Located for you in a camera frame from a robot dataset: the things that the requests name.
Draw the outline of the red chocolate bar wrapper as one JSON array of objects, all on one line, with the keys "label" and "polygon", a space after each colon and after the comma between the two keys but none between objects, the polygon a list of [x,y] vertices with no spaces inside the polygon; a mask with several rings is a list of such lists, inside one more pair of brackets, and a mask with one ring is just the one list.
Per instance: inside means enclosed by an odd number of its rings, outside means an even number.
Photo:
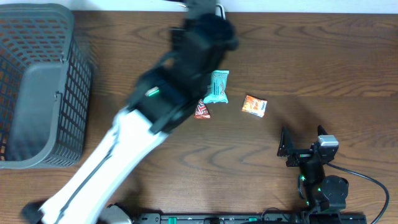
[{"label": "red chocolate bar wrapper", "polygon": [[195,119],[210,119],[211,115],[208,111],[208,108],[204,104],[203,100],[199,100],[198,105],[195,110]]}]

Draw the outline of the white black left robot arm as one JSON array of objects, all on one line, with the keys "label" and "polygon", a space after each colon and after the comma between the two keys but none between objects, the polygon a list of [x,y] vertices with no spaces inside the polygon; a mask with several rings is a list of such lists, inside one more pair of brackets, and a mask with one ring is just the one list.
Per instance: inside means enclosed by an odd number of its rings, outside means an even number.
[{"label": "white black left robot arm", "polygon": [[187,15],[171,30],[172,48],[136,82],[112,127],[54,196],[28,203],[28,223],[132,223],[108,200],[131,171],[196,110],[227,52],[238,47],[218,1],[185,1]]}]

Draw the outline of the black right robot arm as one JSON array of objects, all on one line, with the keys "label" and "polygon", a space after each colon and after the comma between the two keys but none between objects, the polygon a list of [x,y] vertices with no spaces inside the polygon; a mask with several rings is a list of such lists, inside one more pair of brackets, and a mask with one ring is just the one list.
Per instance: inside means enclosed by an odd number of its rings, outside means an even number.
[{"label": "black right robot arm", "polygon": [[277,156],[285,157],[287,167],[298,167],[298,191],[308,205],[300,212],[303,223],[341,223],[346,208],[349,183],[337,175],[325,175],[323,166],[335,158],[339,142],[319,125],[317,140],[307,149],[298,149],[286,127],[282,128]]}]

